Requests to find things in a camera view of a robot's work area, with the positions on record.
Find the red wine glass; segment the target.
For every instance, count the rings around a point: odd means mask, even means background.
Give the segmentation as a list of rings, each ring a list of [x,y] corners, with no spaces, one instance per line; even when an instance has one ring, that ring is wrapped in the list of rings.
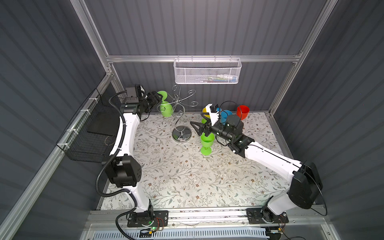
[[[249,114],[250,108],[245,105],[240,105],[237,107],[237,116],[243,121]]]

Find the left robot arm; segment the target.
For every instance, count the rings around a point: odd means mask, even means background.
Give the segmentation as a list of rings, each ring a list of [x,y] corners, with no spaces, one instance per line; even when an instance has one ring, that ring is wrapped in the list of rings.
[[[119,129],[111,155],[103,163],[95,183],[97,193],[104,198],[118,194],[131,197],[134,202],[133,209],[129,213],[131,221],[143,226],[153,224],[155,213],[140,184],[142,167],[133,157],[134,141],[142,114],[149,114],[161,101],[160,94],[146,93],[141,85],[126,87],[125,91],[116,93],[109,99],[110,105],[119,113]],[[119,190],[112,193],[101,191],[99,180],[102,173],[106,173],[110,183],[116,185]]]

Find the yellow wine glass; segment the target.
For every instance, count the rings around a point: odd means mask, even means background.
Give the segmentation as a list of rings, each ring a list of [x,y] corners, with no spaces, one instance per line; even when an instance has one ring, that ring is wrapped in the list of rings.
[[[207,111],[206,108],[203,109],[203,114],[204,114],[205,116],[209,116],[209,115],[210,115],[210,114],[208,113],[208,111]]]

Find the blue wine glass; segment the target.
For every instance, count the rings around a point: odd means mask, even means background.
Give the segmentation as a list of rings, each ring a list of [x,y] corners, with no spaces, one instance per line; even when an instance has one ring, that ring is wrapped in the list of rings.
[[[232,115],[233,113],[229,110],[222,110],[221,108],[217,108],[217,112],[220,113],[219,115],[219,122],[224,125],[227,121],[228,116]]]

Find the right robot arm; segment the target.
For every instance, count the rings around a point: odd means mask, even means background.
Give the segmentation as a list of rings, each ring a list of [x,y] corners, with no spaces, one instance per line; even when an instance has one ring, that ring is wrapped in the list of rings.
[[[230,150],[243,158],[255,161],[280,175],[290,187],[277,196],[271,196],[257,216],[268,224],[285,223],[288,210],[295,207],[311,209],[323,184],[314,163],[302,163],[269,150],[254,139],[243,134],[244,124],[237,115],[227,117],[225,124],[219,122],[217,113],[205,118],[205,123],[190,122],[199,136],[213,135],[227,141]]]

